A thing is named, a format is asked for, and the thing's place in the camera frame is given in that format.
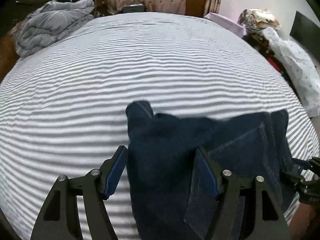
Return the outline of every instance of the striped bed sheet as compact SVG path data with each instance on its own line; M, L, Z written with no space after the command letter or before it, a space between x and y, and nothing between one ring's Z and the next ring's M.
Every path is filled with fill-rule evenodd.
M0 85L0 207L22 239L30 239L60 174L83 176L128 145L125 109L134 100L150 101L155 112L216 119L285 108L292 156L319 154L292 89L235 34L180 15L98 18L17 62ZM297 196L287 221L298 205ZM90 239L80 197L78 208ZM126 171L106 208L120 240L140 239Z

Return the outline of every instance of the metal screw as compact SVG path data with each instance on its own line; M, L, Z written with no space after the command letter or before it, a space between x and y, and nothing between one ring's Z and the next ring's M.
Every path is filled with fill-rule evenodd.
M263 182L264 181L264 178L262 176L257 176L256 179L259 182Z
M96 176L100 173L100 171L98 169L94 169L91 171L91 175Z
M225 176L230 176L232 174L231 171L229 171L229 170L224 170L222 173Z
M66 179L66 176L65 175L60 175L58 177L58 181L64 181Z

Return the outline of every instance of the mattress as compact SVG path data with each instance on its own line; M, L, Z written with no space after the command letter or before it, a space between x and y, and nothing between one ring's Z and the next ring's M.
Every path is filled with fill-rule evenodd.
M292 89L235 34L207 19L162 13L98 18L17 62L0 85L0 207L22 239L30 239L60 174L83 176L128 145L125 108L134 100L181 117L286 109L292 156L319 154ZM118 238L139 239L126 171L105 205ZM78 207L90 239L80 197Z

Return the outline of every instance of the dark blue jeans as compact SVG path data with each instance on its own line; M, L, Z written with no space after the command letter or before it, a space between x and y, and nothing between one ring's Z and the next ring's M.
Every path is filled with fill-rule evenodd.
M295 194L280 183L280 171L299 174L286 140L285 110L228 120L153 114L138 101L126 109L130 144L127 171L132 210L142 240L204 239L217 201L194 162L203 146L223 169L238 176L263 176L285 211ZM241 214L234 236L239 233Z

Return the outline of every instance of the black screen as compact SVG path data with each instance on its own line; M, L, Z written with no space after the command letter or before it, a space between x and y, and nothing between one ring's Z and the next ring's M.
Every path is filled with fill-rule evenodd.
M320 62L320 27L297 11L290 36Z

